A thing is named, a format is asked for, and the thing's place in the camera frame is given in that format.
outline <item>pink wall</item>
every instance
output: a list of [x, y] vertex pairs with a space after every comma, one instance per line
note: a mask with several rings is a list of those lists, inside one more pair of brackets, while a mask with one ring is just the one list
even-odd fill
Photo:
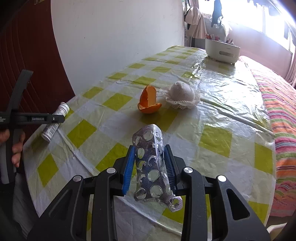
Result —
[[254, 29], [229, 23], [232, 28], [228, 39], [233, 39], [236, 46], [240, 47], [240, 55], [247, 56], [274, 72], [286, 77], [289, 70], [292, 53], [283, 46]]

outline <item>striped bedspread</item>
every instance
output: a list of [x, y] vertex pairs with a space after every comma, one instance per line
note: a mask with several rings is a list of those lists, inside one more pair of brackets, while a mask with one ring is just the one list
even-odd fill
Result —
[[276, 145], [276, 189], [271, 216], [291, 216], [296, 209], [296, 90], [281, 76], [241, 56], [257, 81], [270, 117]]

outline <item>finger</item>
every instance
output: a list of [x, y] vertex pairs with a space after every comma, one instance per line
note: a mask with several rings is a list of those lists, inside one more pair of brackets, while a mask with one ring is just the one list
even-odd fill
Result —
[[10, 136], [10, 132], [8, 129], [5, 131], [0, 131], [0, 144], [6, 142]]
[[12, 146], [12, 152], [15, 153], [21, 153], [22, 152], [22, 142], [18, 142]]
[[16, 167], [18, 167], [20, 164], [20, 153], [14, 154], [11, 158], [11, 161]]
[[20, 135], [20, 142], [24, 143], [25, 139], [26, 139], [26, 134], [24, 132], [22, 132], [21, 135]]

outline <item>window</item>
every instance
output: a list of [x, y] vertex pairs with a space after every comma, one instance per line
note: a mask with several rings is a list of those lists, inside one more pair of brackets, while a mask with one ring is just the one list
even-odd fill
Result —
[[[250, 0], [220, 0], [222, 5], [222, 21], [241, 24], [266, 34], [268, 37], [282, 45], [287, 50], [294, 52], [291, 33], [288, 39], [284, 38], [285, 21], [283, 16], [271, 16], [268, 7], [259, 4], [254, 5]], [[214, 11], [214, 0], [199, 0], [200, 11], [212, 14]]]

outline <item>metal screw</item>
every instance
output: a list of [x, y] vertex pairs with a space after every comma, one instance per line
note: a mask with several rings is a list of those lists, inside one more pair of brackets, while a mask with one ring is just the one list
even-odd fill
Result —
[[74, 182], [79, 182], [79, 181], [81, 181], [81, 176], [77, 175], [77, 176], [73, 177], [73, 181], [74, 181]]
[[218, 180], [219, 180], [220, 182], [226, 182], [226, 177], [223, 176], [223, 175], [220, 175], [220, 176], [218, 176]]
[[192, 173], [193, 172], [193, 169], [191, 167], [185, 167], [184, 168], [184, 172], [186, 172], [186, 173]]
[[107, 169], [107, 172], [111, 174], [111, 173], [116, 172], [116, 169], [113, 168], [113, 167], [109, 167], [109, 168]]

